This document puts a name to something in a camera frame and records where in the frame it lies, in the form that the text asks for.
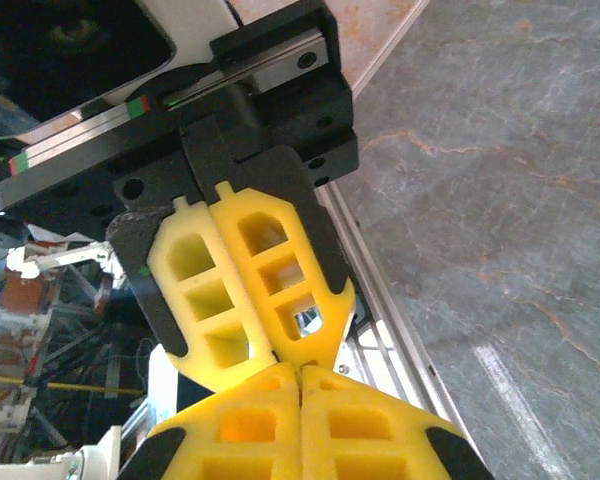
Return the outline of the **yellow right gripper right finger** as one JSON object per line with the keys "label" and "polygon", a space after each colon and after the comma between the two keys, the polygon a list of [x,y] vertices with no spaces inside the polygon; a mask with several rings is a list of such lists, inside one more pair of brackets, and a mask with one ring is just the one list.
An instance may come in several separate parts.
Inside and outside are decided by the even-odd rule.
{"label": "yellow right gripper right finger", "polygon": [[452,423],[317,366],[302,369],[305,479],[491,479]]}

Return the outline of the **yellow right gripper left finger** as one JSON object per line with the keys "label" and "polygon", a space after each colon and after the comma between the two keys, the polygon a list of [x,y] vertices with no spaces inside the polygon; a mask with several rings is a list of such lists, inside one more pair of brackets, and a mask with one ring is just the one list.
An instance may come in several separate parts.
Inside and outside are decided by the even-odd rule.
{"label": "yellow right gripper left finger", "polygon": [[300,389],[277,363],[156,425],[120,479],[300,479]]}

